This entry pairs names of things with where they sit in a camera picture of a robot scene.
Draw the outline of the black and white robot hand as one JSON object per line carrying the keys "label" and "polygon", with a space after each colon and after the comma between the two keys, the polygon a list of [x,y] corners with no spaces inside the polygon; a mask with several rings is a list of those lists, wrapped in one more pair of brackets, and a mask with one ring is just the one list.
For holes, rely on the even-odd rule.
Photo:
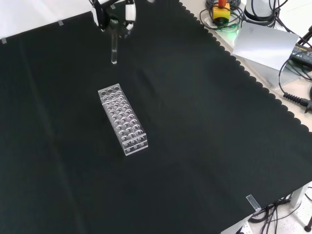
{"label": "black and white robot hand", "polygon": [[125,18],[121,21],[117,15],[110,13],[109,9],[122,0],[90,0],[92,14],[97,27],[105,33],[116,32],[119,37],[128,37],[136,21],[136,3],[134,0],[125,0]]}

